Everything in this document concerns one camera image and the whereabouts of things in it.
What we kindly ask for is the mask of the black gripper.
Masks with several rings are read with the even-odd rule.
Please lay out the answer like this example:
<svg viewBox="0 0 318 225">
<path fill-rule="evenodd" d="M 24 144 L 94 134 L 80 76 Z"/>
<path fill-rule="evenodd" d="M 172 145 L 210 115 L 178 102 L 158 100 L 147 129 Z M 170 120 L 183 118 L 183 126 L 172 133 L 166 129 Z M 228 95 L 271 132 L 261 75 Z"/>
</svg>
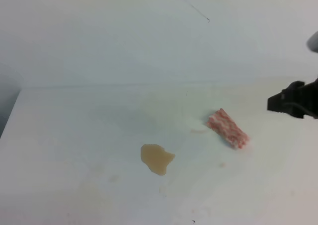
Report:
<svg viewBox="0 0 318 225">
<path fill-rule="evenodd" d="M 294 118 L 318 118 L 318 81 L 306 84 L 294 81 L 280 93 L 268 98 L 267 110 L 285 113 Z"/>
</svg>

